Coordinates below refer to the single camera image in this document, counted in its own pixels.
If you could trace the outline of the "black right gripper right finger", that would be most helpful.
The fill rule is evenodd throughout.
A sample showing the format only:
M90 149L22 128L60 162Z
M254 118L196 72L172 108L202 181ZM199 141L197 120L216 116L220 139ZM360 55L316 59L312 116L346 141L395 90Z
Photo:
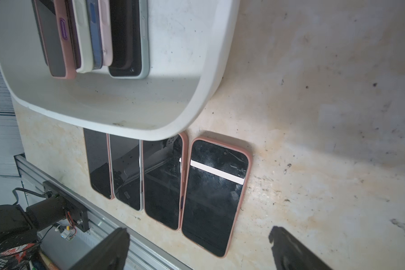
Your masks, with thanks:
M274 226L268 239L277 270L332 270L283 227Z

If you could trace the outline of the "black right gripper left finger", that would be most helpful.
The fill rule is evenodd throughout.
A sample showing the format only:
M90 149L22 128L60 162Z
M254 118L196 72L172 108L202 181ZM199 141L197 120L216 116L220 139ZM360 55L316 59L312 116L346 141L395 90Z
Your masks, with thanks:
M115 229L71 270L123 270L129 252L130 234L125 228Z

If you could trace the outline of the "light green case phone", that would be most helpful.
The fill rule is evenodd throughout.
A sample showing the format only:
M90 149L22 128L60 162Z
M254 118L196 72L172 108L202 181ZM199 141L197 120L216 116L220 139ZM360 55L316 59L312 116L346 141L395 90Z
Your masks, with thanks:
M114 196L136 211L143 209L140 140L109 136Z

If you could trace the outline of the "pink case phone front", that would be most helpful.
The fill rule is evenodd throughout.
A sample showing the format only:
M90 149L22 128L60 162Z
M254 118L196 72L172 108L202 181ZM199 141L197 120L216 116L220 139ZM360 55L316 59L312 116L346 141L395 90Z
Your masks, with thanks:
M183 198L183 235L216 257L228 253L252 167L243 148L199 137L191 144Z

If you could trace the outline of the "black phone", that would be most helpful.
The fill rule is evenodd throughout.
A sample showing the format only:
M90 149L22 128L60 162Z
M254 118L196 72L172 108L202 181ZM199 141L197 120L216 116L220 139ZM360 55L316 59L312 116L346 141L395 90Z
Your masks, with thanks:
M106 133L83 129L90 185L108 200L114 198L110 166L110 138Z

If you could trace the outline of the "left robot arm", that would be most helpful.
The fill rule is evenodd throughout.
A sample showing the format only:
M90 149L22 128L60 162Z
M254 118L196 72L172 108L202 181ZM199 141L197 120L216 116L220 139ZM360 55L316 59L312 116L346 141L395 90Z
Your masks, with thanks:
M0 205L0 253L36 242L39 231L64 219L77 232L89 230L88 209L82 203L50 182L45 181L43 188L43 194L23 188L15 189L44 198L26 209L18 203Z

